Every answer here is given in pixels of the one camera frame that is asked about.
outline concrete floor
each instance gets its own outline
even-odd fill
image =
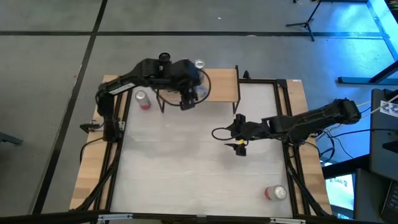
[[[383,0],[372,0],[393,44],[398,43]],[[100,0],[0,0],[2,30],[93,29]],[[100,26],[103,31],[264,31],[298,32],[286,23],[303,22],[315,6],[283,1],[109,0]],[[316,32],[379,32],[363,3],[321,4],[312,24]],[[0,216],[29,213],[73,84],[88,36],[0,36],[0,131],[25,140],[22,146],[0,144]],[[371,77],[394,59],[382,38],[157,36],[97,37],[69,125],[44,212],[69,208],[78,156],[86,142],[79,124],[89,121],[94,94],[103,75],[130,71],[146,57],[169,52],[175,60],[203,59],[208,68],[249,70],[256,78],[303,80],[308,107],[318,108],[335,98],[362,103],[373,88],[395,86],[338,85],[340,76]],[[369,128],[369,120],[344,126],[342,133]],[[353,156],[369,152],[369,133],[342,136]],[[330,147],[324,139],[321,150]],[[349,157],[337,147],[334,161]]]

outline silver can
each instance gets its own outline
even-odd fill
[[[150,108],[150,100],[146,92],[142,90],[137,91],[136,100],[141,109],[148,110]]]
[[[274,185],[266,188],[265,195],[271,201],[284,200],[287,196],[287,191],[282,185]]]

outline light stand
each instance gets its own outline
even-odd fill
[[[307,21],[305,21],[305,22],[299,22],[299,23],[296,23],[296,24],[286,24],[286,26],[287,26],[287,27],[291,27],[291,26],[300,26],[300,27],[306,28],[306,30],[308,30],[308,31],[310,32],[311,40],[312,40],[312,41],[315,41],[315,39],[313,38],[313,34],[312,34],[311,27],[310,27],[310,22],[313,20],[312,17],[313,17],[313,15],[315,14],[315,12],[317,11],[317,9],[318,9],[319,5],[321,4],[321,2],[322,2],[322,0],[319,0],[319,1],[318,1],[317,6],[316,6],[315,9],[312,11],[311,16],[308,18]]]

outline desk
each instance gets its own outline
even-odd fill
[[[116,75],[106,75],[103,81],[108,82],[116,77]],[[287,80],[287,86],[293,114],[299,114],[308,111],[301,81]],[[281,88],[279,88],[279,93],[280,97],[282,98],[283,91]],[[121,108],[124,108],[124,105],[126,104],[126,97],[127,94],[125,93],[121,98]],[[284,114],[286,114],[284,101],[281,100],[281,103],[282,111]],[[122,116],[123,112],[124,110],[120,110],[119,115]],[[95,112],[94,119],[98,118],[99,116]],[[87,141],[100,138],[101,136],[102,133],[89,133]],[[308,139],[307,141],[315,143],[314,139]],[[73,193],[70,208],[76,208],[79,206],[97,184],[104,160],[105,148],[106,142],[103,141],[98,141],[86,147],[85,153],[83,155],[83,161],[81,163],[79,174],[76,180],[75,191]],[[114,150],[115,146],[113,147],[111,158],[114,154]],[[325,181],[323,179],[322,168],[318,158],[318,151],[312,146],[303,145],[300,147],[300,155],[307,188],[312,193],[315,200],[322,206],[322,208],[326,212],[331,213],[331,208],[326,193]],[[108,185],[106,185],[104,188],[99,208],[105,207],[105,200],[108,196],[107,189]],[[298,212],[303,214],[303,203],[297,186],[295,188],[295,193],[298,204]]]

